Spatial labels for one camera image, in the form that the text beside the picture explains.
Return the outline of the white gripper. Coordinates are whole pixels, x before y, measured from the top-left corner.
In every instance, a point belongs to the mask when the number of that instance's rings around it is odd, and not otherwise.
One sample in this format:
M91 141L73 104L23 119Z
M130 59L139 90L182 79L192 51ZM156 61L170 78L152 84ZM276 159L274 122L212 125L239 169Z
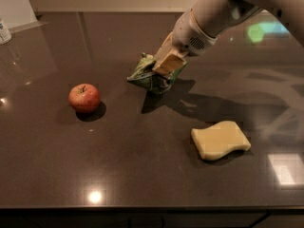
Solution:
M199 56L216 41L201 30L193 11L188 10L178 19L154 55L156 63L152 70L160 75L170 74L184 66L187 55Z

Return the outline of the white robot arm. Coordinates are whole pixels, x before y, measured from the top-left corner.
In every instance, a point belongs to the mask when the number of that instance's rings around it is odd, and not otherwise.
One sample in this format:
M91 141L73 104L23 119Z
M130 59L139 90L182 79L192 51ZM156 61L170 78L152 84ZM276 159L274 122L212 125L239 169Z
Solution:
M227 29L266 10L304 45L304 0L198 0L176 22L155 55L153 71L168 75L201 55Z

